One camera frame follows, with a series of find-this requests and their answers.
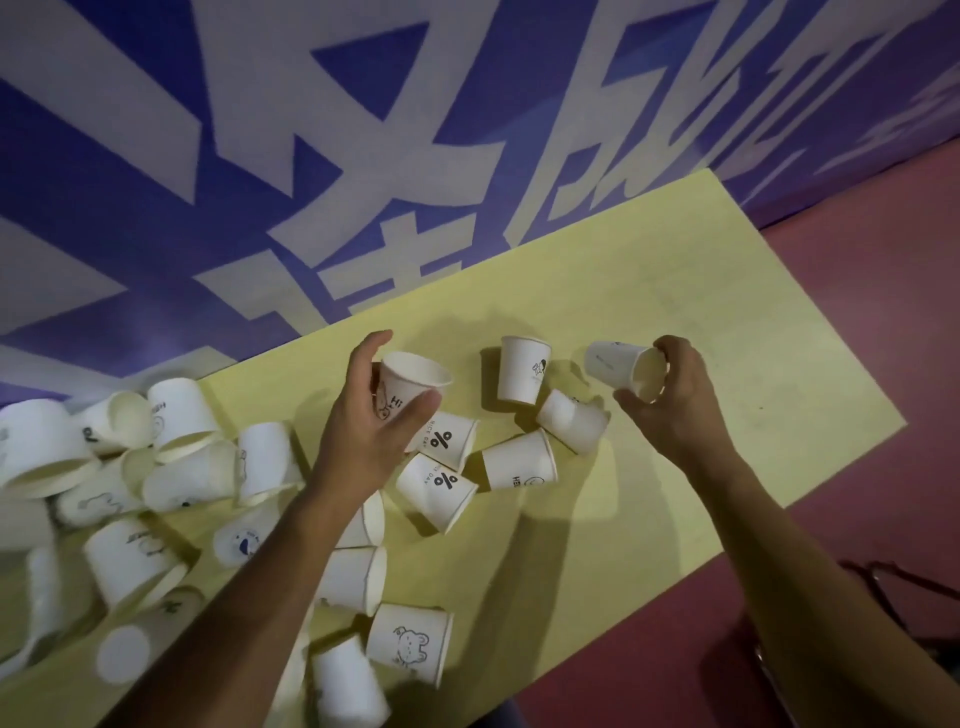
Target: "finger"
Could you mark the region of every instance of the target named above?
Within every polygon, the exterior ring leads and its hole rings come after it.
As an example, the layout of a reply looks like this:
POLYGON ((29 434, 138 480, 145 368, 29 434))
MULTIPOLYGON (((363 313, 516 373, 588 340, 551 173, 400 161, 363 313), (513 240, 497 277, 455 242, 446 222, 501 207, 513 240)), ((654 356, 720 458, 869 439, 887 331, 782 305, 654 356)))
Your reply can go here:
POLYGON ((347 386, 345 389, 354 397, 366 397, 370 392, 370 380, 373 375, 373 355, 376 350, 390 341, 394 333, 389 329, 373 331, 350 352, 347 364, 347 386))
POLYGON ((381 436, 386 446, 403 451, 420 428, 430 422, 442 399, 443 395, 436 389, 428 389, 410 400, 410 403, 383 427, 381 436))

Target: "white paper cup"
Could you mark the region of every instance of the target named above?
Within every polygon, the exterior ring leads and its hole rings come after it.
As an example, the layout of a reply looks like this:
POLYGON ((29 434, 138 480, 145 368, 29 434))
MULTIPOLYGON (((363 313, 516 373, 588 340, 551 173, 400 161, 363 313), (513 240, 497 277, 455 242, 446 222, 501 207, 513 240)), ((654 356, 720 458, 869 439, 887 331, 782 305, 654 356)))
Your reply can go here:
POLYGON ((578 455, 596 449, 607 430, 610 414, 592 404, 572 400, 559 389, 540 408, 537 422, 578 455))
POLYGON ((390 706, 359 635, 313 658, 317 713, 324 728, 380 728, 390 706))
POLYGON ((126 685, 140 677, 204 607, 204 598, 191 589, 175 589, 149 610, 110 630, 97 648, 96 672, 111 685, 126 685))
POLYGON ((437 412, 411 440, 407 452, 419 450, 459 473, 473 452, 479 424, 479 420, 437 412))
POLYGON ((100 465, 58 401, 27 400, 0 410, 0 491, 4 496, 55 496, 89 478, 100 465))
POLYGON ((154 440, 150 403, 136 392, 115 392, 74 415, 73 421, 98 455, 146 448, 154 440))
POLYGON ((237 439, 237 479, 241 505, 262 503, 277 491, 300 485, 303 475, 297 465, 290 435, 283 423, 251 425, 237 439))
POLYGON ((154 417, 156 462, 169 463, 221 437, 200 385, 193 379, 165 379, 147 391, 154 417))
POLYGON ((453 615, 439 609, 381 604, 367 639, 367 657, 407 669, 418 680, 440 687, 453 615))
POLYGON ((447 533, 477 492, 476 483, 418 453, 396 480, 396 489, 441 533, 447 533))
POLYGON ((557 480, 553 449, 542 429, 485 449, 483 464, 494 490, 557 480))
POLYGON ((534 404, 550 362, 550 345, 526 336, 501 339, 500 379, 496 385, 499 400, 534 404))
POLYGON ((364 501, 347 529, 337 542, 337 548, 358 548, 360 546, 380 546, 383 543, 383 532, 386 529, 386 518, 383 513, 383 496, 377 491, 364 501))
POLYGON ((620 341, 594 341, 584 356, 587 374, 613 389, 629 389, 648 402, 663 389, 666 368, 666 357, 659 349, 620 341))
POLYGON ((155 604, 176 587, 187 567, 137 517, 106 525, 87 539, 84 556, 112 611, 155 604))
POLYGON ((154 466, 151 449, 127 450, 76 488, 57 496, 57 520, 83 528, 121 513, 143 510, 146 506, 135 493, 154 466))
POLYGON ((331 607, 346 607, 372 617, 387 580, 387 549, 341 548, 330 554, 314 597, 331 607))
POLYGON ((268 500, 234 519, 213 534, 213 555, 221 566, 235 569, 246 564, 280 520, 276 500, 268 500))
POLYGON ((432 359, 409 352, 385 354, 376 389, 376 415, 389 422, 421 392, 442 392, 452 383, 453 375, 432 359))
POLYGON ((236 446, 218 441, 155 468, 143 484, 143 502, 157 513, 236 494, 236 446))

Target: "hand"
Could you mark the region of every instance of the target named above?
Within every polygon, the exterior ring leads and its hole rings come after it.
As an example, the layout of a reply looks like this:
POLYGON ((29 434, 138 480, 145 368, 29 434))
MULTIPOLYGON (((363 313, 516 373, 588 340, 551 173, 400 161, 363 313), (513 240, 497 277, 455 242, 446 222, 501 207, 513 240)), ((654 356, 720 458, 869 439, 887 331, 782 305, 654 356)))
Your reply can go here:
POLYGON ((652 446, 687 477, 714 474, 739 461, 707 365, 690 342, 662 336, 654 346, 670 364, 663 392, 652 403, 633 392, 613 393, 620 408, 652 446))
POLYGON ((356 507, 387 482, 407 445, 433 417, 442 398, 431 389, 413 398, 386 424, 376 416, 372 391, 377 376, 372 359, 393 335, 389 330, 374 331, 350 354, 347 382, 326 421, 311 475, 312 483, 342 490, 356 507))

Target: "pink floor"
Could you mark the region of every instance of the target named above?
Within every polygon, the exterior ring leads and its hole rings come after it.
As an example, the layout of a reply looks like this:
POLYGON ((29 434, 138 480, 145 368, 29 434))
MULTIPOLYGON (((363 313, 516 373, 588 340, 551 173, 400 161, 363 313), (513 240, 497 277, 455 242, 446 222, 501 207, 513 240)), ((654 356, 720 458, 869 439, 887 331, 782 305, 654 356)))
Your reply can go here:
MULTIPOLYGON (((960 140, 764 235, 908 422, 791 513, 838 559, 960 586, 960 140)), ((960 633, 940 600, 898 606, 928 634, 960 633)), ((718 557, 517 700, 532 728, 787 725, 742 614, 718 557)))

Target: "overturned cup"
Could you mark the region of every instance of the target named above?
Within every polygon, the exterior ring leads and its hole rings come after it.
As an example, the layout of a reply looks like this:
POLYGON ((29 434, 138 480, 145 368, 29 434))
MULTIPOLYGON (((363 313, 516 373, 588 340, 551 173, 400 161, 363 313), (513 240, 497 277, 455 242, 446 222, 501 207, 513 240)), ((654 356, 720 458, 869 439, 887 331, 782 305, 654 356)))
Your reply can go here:
POLYGON ((411 458, 396 489, 441 533, 447 533, 467 509, 477 484, 418 453, 411 458))
POLYGON ((555 389, 540 408, 537 423, 578 455, 583 455, 596 449, 610 423, 610 415, 600 407, 573 400, 555 389))
POLYGON ((483 464, 493 490, 557 480, 553 449, 542 428, 483 450, 483 464))
POLYGON ((432 359, 409 352, 384 354, 376 389, 376 416, 389 422, 418 394, 428 389, 442 392, 452 383, 453 375, 432 359))

